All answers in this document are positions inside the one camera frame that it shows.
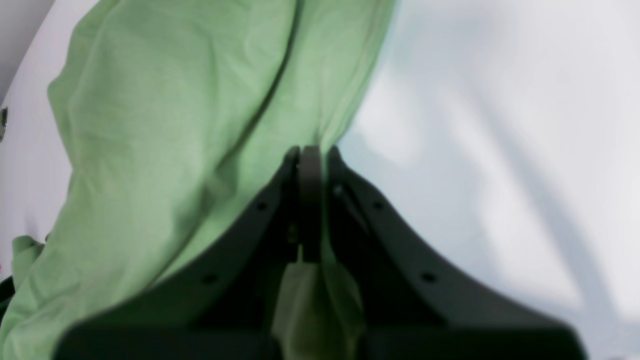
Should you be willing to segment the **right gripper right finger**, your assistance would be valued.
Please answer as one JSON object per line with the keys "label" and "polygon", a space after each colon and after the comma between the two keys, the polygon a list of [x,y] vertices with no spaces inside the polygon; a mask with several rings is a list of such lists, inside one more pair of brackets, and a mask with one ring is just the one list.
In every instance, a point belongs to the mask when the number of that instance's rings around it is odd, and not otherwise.
{"label": "right gripper right finger", "polygon": [[584,360],[574,331],[489,289],[423,241],[334,146],[327,153],[331,247],[354,278],[359,360]]}

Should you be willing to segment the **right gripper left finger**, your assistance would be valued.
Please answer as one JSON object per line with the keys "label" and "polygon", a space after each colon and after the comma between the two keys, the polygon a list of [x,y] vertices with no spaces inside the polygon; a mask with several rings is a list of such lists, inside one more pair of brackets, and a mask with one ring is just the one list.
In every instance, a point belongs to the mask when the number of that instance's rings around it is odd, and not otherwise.
{"label": "right gripper left finger", "polygon": [[56,360],[281,360],[272,322],[288,264],[320,260],[322,155],[293,146],[214,244],[160,284],[74,325]]}

